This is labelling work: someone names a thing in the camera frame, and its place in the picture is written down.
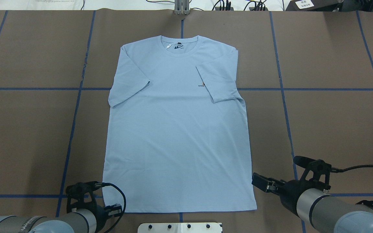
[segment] light blue t-shirt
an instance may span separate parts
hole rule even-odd
[[[103,182],[126,212],[256,209],[238,51],[196,36],[126,44],[109,94]],[[104,188],[106,205],[123,204]]]

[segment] white mounting plate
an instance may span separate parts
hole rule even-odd
[[[222,223],[149,223],[141,224],[138,233],[222,233]]]

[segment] folded sleeve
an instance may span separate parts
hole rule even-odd
[[[235,84],[237,61],[238,50],[233,49],[232,52],[196,66],[214,103],[242,99]]]
[[[108,98],[110,106],[113,108],[125,102],[148,86],[149,82],[148,77],[128,56],[124,46],[121,47],[113,86]]]

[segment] crew neckline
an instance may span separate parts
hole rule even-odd
[[[160,47],[160,50],[163,51],[165,54],[172,56],[172,57],[185,57],[193,54],[201,45],[202,37],[201,36],[195,36],[191,38],[170,38],[170,37],[164,37],[164,36],[157,36],[157,45]],[[188,52],[186,53],[171,53],[162,44],[162,41],[168,42],[168,43],[191,43],[191,42],[197,42],[197,44]]]

